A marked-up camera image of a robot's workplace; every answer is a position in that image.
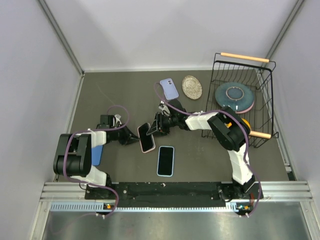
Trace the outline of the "blue phone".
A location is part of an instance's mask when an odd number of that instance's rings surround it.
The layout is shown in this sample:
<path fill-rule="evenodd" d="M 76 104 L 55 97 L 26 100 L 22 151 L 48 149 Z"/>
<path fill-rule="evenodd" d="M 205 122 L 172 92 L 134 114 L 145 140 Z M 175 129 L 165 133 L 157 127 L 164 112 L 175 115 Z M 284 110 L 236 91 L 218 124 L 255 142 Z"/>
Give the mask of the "blue phone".
<path fill-rule="evenodd" d="M 103 146 L 98 145 L 96 147 L 93 147 L 91 149 L 91 163 L 93 166 L 99 166 L 101 163 L 101 158 L 102 158 L 102 153 L 103 153 Z"/>

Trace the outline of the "lavender phone case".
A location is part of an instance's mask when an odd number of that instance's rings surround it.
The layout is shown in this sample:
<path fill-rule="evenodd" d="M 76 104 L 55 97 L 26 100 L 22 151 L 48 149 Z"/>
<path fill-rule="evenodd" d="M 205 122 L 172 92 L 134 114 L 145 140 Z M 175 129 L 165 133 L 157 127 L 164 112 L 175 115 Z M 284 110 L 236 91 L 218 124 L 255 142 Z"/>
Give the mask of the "lavender phone case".
<path fill-rule="evenodd" d="M 164 96 L 168 101 L 179 97 L 177 88 L 171 78 L 163 79 L 159 83 L 163 89 Z"/>

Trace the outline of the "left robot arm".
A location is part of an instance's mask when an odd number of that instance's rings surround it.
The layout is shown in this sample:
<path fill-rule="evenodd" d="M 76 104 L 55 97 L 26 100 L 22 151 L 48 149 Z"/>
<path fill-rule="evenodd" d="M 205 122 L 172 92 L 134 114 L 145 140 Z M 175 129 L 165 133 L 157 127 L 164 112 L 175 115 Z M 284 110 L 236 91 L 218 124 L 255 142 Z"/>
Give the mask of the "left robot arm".
<path fill-rule="evenodd" d="M 121 116 L 101 115 L 96 130 L 88 129 L 72 136 L 61 134 L 58 140 L 53 171 L 96 188 L 102 198 L 109 198 L 114 191 L 110 176 L 93 165 L 93 149 L 118 141 L 126 146 L 140 139 L 121 122 Z"/>

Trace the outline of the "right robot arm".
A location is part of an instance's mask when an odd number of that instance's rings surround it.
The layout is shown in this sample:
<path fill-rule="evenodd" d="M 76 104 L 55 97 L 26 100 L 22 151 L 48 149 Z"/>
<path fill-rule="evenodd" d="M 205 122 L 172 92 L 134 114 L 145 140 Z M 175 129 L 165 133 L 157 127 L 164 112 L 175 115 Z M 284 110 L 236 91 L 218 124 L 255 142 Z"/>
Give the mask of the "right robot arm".
<path fill-rule="evenodd" d="M 177 99 L 161 102 L 146 134 L 166 136 L 170 128 L 185 131 L 213 132 L 220 145 L 227 150 L 232 166 L 233 192 L 239 198 L 250 195 L 255 176 L 250 167 L 248 145 L 250 127 L 229 106 L 209 112 L 187 112 Z"/>

